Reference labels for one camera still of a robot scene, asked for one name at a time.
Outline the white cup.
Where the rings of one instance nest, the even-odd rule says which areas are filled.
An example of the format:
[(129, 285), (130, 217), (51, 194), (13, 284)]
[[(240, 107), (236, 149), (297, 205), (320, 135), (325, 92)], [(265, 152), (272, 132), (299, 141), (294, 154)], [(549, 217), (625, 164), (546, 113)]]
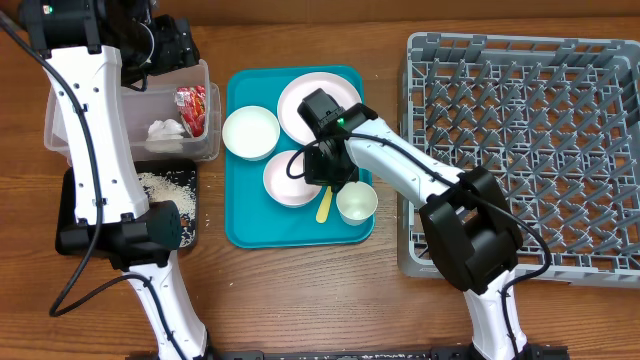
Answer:
[(378, 196), (365, 182), (349, 182), (337, 193), (336, 205), (342, 220), (350, 226), (358, 226), (377, 210)]

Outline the yellow plastic spoon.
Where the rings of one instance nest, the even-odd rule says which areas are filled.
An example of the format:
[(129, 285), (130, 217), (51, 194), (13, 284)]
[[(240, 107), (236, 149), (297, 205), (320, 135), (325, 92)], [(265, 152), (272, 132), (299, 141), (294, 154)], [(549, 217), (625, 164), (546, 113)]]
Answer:
[(325, 190), (323, 198), (316, 212), (315, 220), (317, 223), (323, 224), (327, 221), (333, 198), (332, 188), (328, 186)]

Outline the pink bowl with rice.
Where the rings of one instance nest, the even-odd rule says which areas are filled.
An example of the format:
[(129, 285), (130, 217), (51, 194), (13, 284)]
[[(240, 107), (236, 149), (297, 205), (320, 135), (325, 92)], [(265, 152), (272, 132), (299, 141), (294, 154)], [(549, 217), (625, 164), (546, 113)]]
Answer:
[(314, 200), (321, 186), (307, 184), (303, 178), (292, 179), (286, 169), (295, 150), (278, 153), (266, 164), (263, 172), (263, 185), (268, 195), (277, 203), (289, 207), (302, 207)]

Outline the large white plate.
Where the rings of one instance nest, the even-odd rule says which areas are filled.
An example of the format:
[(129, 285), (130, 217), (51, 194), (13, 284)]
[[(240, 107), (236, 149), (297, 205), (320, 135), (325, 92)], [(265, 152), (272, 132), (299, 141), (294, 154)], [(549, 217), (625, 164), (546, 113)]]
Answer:
[(312, 72), (291, 81), (282, 91), (277, 105), (277, 117), (282, 130), (296, 143), (306, 145), (315, 139), (297, 109), (303, 99), (321, 88), (343, 108), (347, 109), (362, 98), (347, 80), (329, 72)]

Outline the red snack wrapper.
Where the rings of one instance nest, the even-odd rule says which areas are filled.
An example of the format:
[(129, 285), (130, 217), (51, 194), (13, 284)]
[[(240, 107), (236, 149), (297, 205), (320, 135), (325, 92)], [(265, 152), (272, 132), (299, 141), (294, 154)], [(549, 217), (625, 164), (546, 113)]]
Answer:
[(206, 114), (205, 88), (201, 85), (178, 87), (174, 99), (185, 130), (191, 137), (201, 136)]

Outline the white bowl with food scraps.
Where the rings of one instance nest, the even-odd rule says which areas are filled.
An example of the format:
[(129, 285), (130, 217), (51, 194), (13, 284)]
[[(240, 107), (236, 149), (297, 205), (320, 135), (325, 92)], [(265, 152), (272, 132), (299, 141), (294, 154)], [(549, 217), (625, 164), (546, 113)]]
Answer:
[(271, 111), (260, 106), (245, 106), (226, 118), (222, 138), (233, 155), (259, 161), (275, 150), (280, 133), (279, 122)]

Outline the white napkin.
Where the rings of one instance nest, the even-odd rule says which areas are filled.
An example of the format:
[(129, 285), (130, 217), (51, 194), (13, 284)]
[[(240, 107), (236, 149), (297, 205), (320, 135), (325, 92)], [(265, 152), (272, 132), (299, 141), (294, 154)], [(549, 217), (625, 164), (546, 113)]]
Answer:
[(154, 121), (147, 131), (145, 148), (153, 153), (179, 153), (183, 151), (184, 127), (174, 119)]

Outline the grey dishwasher rack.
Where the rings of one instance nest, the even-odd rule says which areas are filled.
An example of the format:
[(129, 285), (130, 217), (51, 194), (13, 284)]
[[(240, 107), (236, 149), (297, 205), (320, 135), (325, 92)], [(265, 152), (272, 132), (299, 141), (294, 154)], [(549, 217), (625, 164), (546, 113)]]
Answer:
[(639, 284), (639, 45), (631, 40), (417, 32), (401, 136), (493, 173), (531, 232), (519, 273)]

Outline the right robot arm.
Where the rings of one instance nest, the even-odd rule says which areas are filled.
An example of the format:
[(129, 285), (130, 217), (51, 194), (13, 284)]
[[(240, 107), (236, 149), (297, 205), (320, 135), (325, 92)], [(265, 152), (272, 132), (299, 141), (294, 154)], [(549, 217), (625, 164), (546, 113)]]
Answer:
[(511, 285), (523, 236), (497, 179), (483, 167), (464, 171), (429, 157), (374, 110), (345, 109), (322, 89), (297, 112), (315, 137), (300, 151), (301, 178), (339, 191), (367, 170), (391, 185), (418, 210), (431, 260), (465, 297), (472, 357), (524, 358), (529, 346)]

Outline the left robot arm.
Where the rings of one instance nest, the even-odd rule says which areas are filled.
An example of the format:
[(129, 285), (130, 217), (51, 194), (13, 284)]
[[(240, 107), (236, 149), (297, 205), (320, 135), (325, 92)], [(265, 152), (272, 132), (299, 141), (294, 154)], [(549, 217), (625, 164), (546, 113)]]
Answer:
[(27, 0), (19, 45), (47, 72), (65, 124), (75, 202), (57, 238), (62, 254), (106, 258), (137, 294), (161, 359), (213, 359), (179, 268), (181, 221), (171, 201), (151, 202), (139, 182), (124, 89), (196, 65), (189, 22), (154, 16), (149, 1)]

